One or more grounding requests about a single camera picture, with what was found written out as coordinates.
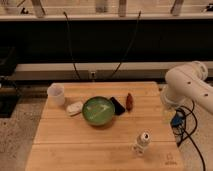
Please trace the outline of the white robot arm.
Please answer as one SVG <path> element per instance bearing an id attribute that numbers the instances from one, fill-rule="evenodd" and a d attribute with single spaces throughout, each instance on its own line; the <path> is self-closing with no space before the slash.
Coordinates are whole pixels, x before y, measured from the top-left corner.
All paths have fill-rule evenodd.
<path id="1" fill-rule="evenodd" d="M 213 87 L 205 82 L 207 77 L 208 68 L 200 61 L 168 70 L 160 94 L 162 103 L 167 108 L 178 108 L 189 98 L 213 115 Z"/>

